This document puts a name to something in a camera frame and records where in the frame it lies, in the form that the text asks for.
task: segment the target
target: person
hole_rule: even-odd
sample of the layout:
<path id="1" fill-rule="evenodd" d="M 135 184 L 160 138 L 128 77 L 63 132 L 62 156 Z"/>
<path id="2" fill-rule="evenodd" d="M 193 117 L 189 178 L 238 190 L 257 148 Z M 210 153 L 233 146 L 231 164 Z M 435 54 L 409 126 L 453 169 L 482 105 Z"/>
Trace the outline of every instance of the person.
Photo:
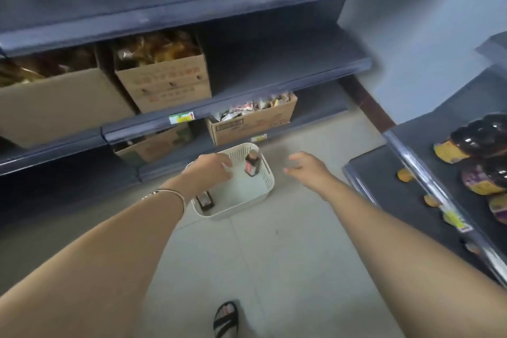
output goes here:
<path id="1" fill-rule="evenodd" d="M 503 288 L 363 199 L 315 156 L 300 152 L 289 159 L 297 166 L 285 174 L 330 203 L 407 337 L 507 336 Z M 0 336 L 127 336 L 187 203 L 230 179 L 224 166 L 231 166 L 224 154 L 200 156 L 42 264 L 0 298 Z M 215 336 L 236 334 L 234 303 L 219 308 L 213 328 Z"/>

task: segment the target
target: black sandal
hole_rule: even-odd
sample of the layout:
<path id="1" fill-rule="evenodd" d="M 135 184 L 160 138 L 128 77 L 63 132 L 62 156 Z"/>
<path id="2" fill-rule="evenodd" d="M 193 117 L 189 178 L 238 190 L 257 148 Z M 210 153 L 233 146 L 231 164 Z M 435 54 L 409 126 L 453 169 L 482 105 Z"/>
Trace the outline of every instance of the black sandal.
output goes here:
<path id="1" fill-rule="evenodd" d="M 227 315 L 217 319 L 217 315 L 219 315 L 220 310 L 223 307 L 227 306 L 228 304 L 232 305 L 232 307 L 234 308 L 234 311 L 230 314 L 227 314 Z M 218 333 L 215 333 L 215 338 L 222 338 L 222 336 L 227 331 L 229 331 L 229 329 L 232 329 L 232 328 L 236 328 L 236 333 L 238 333 L 239 313 L 238 313 L 238 308 L 236 307 L 236 304 L 234 302 L 232 302 L 232 301 L 225 302 L 223 305 L 221 305 L 218 308 L 217 313 L 215 314 L 215 320 L 213 321 L 213 331 L 218 329 L 220 326 L 222 326 L 222 328 L 220 329 L 220 331 Z"/>

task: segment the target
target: white wall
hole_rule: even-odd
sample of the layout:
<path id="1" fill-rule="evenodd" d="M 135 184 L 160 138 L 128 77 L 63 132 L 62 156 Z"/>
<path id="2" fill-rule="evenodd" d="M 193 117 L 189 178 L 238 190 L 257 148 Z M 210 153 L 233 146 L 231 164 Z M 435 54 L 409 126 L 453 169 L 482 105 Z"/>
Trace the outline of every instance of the white wall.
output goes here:
<path id="1" fill-rule="evenodd" d="M 339 24 L 374 58 L 359 81 L 403 123 L 432 111 L 489 65 L 475 47 L 507 31 L 507 0 L 347 0 Z"/>

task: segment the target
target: sandal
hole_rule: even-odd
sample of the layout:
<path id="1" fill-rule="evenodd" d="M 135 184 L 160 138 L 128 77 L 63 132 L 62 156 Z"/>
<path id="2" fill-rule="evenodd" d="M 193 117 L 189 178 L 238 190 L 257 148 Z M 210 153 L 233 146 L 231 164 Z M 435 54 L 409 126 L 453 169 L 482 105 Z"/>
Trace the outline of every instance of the sandal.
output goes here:
<path id="1" fill-rule="evenodd" d="M 230 306 L 233 308 L 233 311 L 228 313 L 227 315 L 219 317 L 220 311 L 225 306 Z M 235 338 L 238 334 L 238 326 L 239 326 L 239 313 L 238 308 L 234 304 L 234 302 L 229 301 L 225 302 L 223 305 L 221 305 L 217 313 L 215 314 L 215 320 L 213 322 L 213 330 L 215 332 L 215 338 L 222 338 L 226 333 L 231 331 L 231 329 L 235 329 L 235 332 L 232 334 L 227 334 L 226 338 Z"/>

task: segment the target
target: forearm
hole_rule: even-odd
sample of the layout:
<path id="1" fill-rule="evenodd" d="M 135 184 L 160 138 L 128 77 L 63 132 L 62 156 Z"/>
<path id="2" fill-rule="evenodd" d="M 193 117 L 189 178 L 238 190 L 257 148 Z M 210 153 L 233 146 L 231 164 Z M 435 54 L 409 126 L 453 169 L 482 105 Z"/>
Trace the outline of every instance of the forearm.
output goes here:
<path id="1" fill-rule="evenodd" d="M 497 284 L 344 183 L 328 180 L 321 195 L 407 336 L 507 335 L 507 295 Z"/>
<path id="2" fill-rule="evenodd" d="M 190 200 L 185 180 L 164 187 Z M 158 193 L 75 240 L 0 298 L 0 335 L 125 336 L 183 210 Z"/>

